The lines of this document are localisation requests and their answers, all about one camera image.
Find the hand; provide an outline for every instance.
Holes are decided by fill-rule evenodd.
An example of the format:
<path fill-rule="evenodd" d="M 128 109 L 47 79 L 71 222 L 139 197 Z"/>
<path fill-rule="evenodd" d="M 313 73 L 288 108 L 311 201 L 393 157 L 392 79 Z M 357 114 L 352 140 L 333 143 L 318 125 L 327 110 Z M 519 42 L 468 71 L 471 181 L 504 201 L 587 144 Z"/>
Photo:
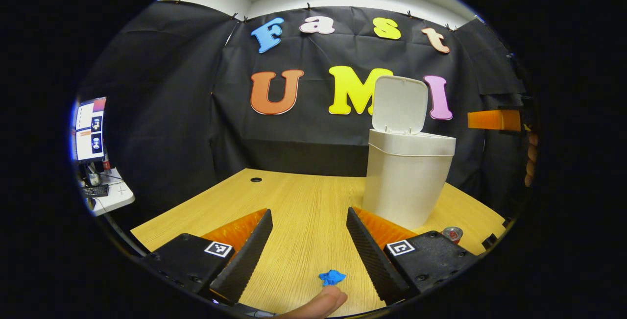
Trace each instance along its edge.
<path fill-rule="evenodd" d="M 538 135 L 529 134 L 529 150 L 527 151 L 527 175 L 525 176 L 525 185 L 531 187 L 533 181 L 533 171 L 535 170 L 535 161 L 538 157 Z"/>
<path fill-rule="evenodd" d="M 348 299 L 338 287 L 324 286 L 307 304 L 281 314 L 278 319 L 323 319 L 335 312 Z"/>

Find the red can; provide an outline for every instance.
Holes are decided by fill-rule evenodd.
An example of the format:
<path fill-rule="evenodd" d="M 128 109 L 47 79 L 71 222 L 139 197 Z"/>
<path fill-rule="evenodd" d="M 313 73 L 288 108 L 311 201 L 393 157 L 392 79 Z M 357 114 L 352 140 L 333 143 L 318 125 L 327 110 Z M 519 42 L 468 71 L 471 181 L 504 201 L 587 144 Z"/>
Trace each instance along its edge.
<path fill-rule="evenodd" d="M 446 227 L 441 234 L 457 245 L 461 237 L 464 235 L 464 232 L 459 227 Z"/>
<path fill-rule="evenodd" d="M 109 164 L 109 155 L 105 154 L 105 160 L 102 161 L 102 167 L 103 169 L 105 169 L 105 171 L 108 171 L 111 169 L 111 165 Z"/>

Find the cable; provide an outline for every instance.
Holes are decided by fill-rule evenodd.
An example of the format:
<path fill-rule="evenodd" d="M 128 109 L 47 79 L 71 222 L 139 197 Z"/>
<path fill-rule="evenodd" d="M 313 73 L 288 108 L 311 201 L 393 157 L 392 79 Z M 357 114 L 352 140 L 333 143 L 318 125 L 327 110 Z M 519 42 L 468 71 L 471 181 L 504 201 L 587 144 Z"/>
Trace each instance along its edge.
<path fill-rule="evenodd" d="M 112 229 L 118 234 L 118 236 L 122 238 L 122 240 L 126 242 L 127 245 L 129 245 L 132 249 L 134 249 L 137 252 L 137 254 L 139 254 L 142 257 L 145 257 L 146 252 L 144 252 L 138 245 L 136 245 L 135 242 L 132 241 L 132 239 L 130 239 L 126 235 L 126 233 L 120 228 L 120 226 L 118 226 L 116 221 L 114 221 L 114 219 L 111 216 L 109 216 L 109 212 L 107 208 L 105 208 L 105 205 L 102 205 L 102 201 L 100 201 L 100 199 L 98 198 L 93 198 L 93 199 L 98 200 L 98 203 L 100 203 L 102 209 L 105 211 L 104 214 L 102 214 L 102 216 L 104 216 L 104 218 L 108 221 Z"/>
<path fill-rule="evenodd" d="M 123 178 L 120 178 L 120 177 L 116 177 L 116 176 L 109 176 L 108 174 L 102 174 L 102 173 L 100 173 L 100 172 L 96 172 L 96 173 L 100 174 L 101 176 L 106 176 L 106 177 L 109 177 L 109 178 L 116 178 L 116 179 L 119 179 L 119 180 L 124 180 Z"/>

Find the white trash can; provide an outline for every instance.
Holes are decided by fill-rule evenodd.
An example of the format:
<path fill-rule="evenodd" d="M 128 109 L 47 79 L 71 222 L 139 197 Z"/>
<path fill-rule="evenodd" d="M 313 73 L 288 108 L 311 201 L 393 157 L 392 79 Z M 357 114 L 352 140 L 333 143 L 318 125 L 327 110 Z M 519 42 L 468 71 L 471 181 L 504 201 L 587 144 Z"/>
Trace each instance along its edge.
<path fill-rule="evenodd" d="M 437 203 L 455 154 L 455 138 L 422 133 L 424 82 L 380 76 L 374 88 L 363 209 L 406 229 L 422 226 Z"/>

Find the foam letter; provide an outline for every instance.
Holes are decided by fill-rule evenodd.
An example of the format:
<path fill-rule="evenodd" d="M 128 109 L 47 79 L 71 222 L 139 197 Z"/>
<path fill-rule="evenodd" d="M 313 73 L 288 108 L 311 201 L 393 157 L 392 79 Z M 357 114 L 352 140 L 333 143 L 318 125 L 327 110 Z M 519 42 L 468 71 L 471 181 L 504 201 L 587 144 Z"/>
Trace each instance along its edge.
<path fill-rule="evenodd" d="M 425 81 L 429 84 L 432 92 L 433 108 L 429 112 L 430 116 L 434 120 L 444 121 L 453 118 L 453 113 L 448 110 L 448 104 L 446 103 L 446 92 L 444 91 L 446 80 L 439 76 L 428 75 L 425 76 Z"/>
<path fill-rule="evenodd" d="M 333 33 L 333 19 L 327 16 L 311 16 L 305 19 L 306 23 L 300 25 L 300 31 L 306 33 Z"/>
<path fill-rule="evenodd" d="M 444 36 L 437 33 L 434 29 L 424 28 L 422 31 L 425 35 L 427 35 L 429 42 L 432 44 L 434 49 L 437 49 L 441 53 L 449 53 L 451 51 L 447 46 L 442 44 L 441 40 L 444 40 Z"/>
<path fill-rule="evenodd" d="M 351 99 L 351 102 L 358 114 L 362 114 L 365 109 L 365 105 L 368 104 L 368 100 L 374 94 L 374 82 L 382 75 L 394 75 L 392 71 L 388 69 L 375 68 L 370 71 L 365 84 L 361 83 L 357 74 L 351 67 L 345 67 L 338 65 L 331 67 L 329 73 L 336 78 L 336 91 L 333 99 L 333 105 L 329 107 L 329 113 L 331 114 L 349 114 L 351 113 L 351 107 L 346 102 L 346 96 Z M 372 104 L 368 107 L 368 113 L 372 115 L 372 105 L 374 105 L 374 99 Z"/>
<path fill-rule="evenodd" d="M 276 76 L 274 72 L 259 72 L 250 78 L 253 80 L 253 92 L 250 94 L 250 105 L 260 114 L 282 114 L 291 110 L 296 103 L 298 93 L 298 78 L 305 73 L 298 69 L 284 71 L 281 76 L 285 78 L 285 93 L 282 100 L 271 102 L 268 100 L 270 81 Z"/>
<path fill-rule="evenodd" d="M 392 19 L 374 18 L 372 20 L 374 24 L 374 33 L 379 37 L 391 38 L 392 40 L 398 40 L 401 38 L 401 32 L 398 31 L 398 24 Z"/>
<path fill-rule="evenodd" d="M 251 36 L 257 37 L 257 41 L 259 41 L 259 53 L 264 53 L 281 42 L 280 38 L 274 38 L 272 35 L 281 35 L 281 27 L 278 24 L 282 24 L 284 21 L 283 18 L 274 18 L 250 33 Z"/>

